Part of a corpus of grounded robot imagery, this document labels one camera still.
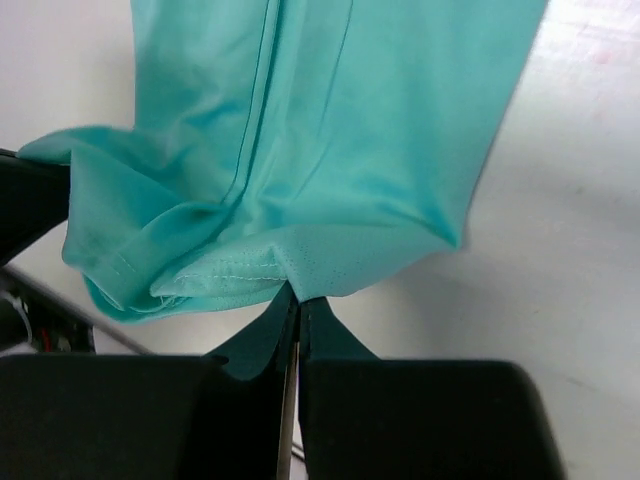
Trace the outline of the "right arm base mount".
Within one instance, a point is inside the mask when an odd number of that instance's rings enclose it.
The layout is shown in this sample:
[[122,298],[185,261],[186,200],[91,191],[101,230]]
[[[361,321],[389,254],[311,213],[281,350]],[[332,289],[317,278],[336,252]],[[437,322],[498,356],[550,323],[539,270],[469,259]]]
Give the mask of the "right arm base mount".
[[95,352],[92,327],[41,290],[1,269],[1,352]]

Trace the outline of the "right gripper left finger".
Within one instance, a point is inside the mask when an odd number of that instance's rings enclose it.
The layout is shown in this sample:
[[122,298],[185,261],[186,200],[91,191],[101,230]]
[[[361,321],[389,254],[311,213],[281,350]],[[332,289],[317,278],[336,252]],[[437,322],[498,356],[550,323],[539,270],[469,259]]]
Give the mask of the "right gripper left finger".
[[5,479],[285,479],[297,300],[282,288],[213,351],[10,355]]

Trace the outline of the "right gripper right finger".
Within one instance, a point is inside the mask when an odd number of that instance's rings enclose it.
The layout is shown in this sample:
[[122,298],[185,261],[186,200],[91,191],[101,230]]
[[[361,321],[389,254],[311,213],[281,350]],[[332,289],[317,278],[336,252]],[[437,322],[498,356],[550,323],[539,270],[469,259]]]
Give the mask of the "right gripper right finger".
[[312,479],[561,479],[533,381],[496,360],[376,357],[301,304],[299,422]]

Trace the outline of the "teal t shirt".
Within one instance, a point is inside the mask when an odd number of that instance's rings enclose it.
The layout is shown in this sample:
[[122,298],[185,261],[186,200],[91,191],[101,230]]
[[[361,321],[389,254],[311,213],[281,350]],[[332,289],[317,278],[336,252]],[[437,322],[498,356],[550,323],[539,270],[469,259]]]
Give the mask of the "teal t shirt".
[[459,247],[542,1],[135,1],[132,128],[50,133],[122,322],[346,296]]

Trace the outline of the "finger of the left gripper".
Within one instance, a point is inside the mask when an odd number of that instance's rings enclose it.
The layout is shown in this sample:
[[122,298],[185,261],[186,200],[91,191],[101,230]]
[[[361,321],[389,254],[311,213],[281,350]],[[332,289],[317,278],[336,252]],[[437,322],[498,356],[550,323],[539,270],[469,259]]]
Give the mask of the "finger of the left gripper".
[[21,159],[1,151],[1,263],[66,221],[69,212],[70,168]]

